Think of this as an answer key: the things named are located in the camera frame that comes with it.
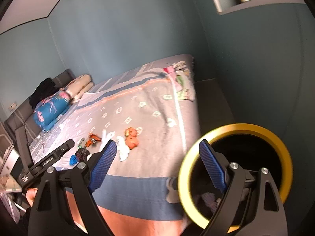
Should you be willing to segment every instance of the silver screw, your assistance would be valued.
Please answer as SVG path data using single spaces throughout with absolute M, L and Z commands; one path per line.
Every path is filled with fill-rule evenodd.
M 266 168 L 262 168 L 261 169 L 262 173 L 264 173 L 265 175 L 269 173 L 269 170 Z
M 46 171 L 47 171 L 48 173 L 53 173 L 54 167 L 49 167 Z
M 80 163 L 78 164 L 78 168 L 79 168 L 79 169 L 84 169 L 84 168 L 85 168 L 85 163 L 84 163 L 84 162 L 80 162 Z
M 238 164 L 236 162 L 231 162 L 230 167 L 234 170 L 238 169 Z

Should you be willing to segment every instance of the orange object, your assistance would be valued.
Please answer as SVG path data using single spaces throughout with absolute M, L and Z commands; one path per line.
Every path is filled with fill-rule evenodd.
M 125 130 L 125 136 L 132 136 L 132 137 L 136 137 L 137 136 L 137 131 L 136 129 L 129 127 Z
M 87 148 L 91 144 L 95 145 L 99 141 L 102 141 L 102 139 L 98 135 L 89 133 L 89 140 L 87 140 L 84 147 Z
M 130 150 L 138 146 L 139 141 L 136 137 L 128 136 L 126 138 L 126 145 L 129 147 Z

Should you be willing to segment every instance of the teal wall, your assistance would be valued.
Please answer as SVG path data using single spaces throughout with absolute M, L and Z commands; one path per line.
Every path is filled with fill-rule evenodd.
M 287 145 L 294 181 L 285 209 L 295 230 L 315 199 L 315 20 L 303 4 L 218 15 L 195 0 L 217 79 L 237 122 L 272 130 Z
M 47 77 L 63 72 L 50 34 L 47 19 L 23 24 L 0 35 L 0 111 L 9 115 L 9 106 L 20 105 Z
M 61 0 L 48 21 L 66 67 L 95 83 L 182 53 L 214 76 L 192 0 Z

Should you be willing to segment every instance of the wall outlet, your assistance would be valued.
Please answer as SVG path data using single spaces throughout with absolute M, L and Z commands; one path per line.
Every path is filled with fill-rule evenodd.
M 16 108 L 16 102 L 9 106 L 9 111 L 12 112 L 14 108 Z

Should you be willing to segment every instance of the human hand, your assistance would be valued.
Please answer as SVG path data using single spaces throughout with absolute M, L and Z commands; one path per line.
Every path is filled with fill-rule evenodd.
M 33 206 L 35 195 L 37 193 L 37 188 L 29 188 L 26 193 L 26 199 L 30 206 Z

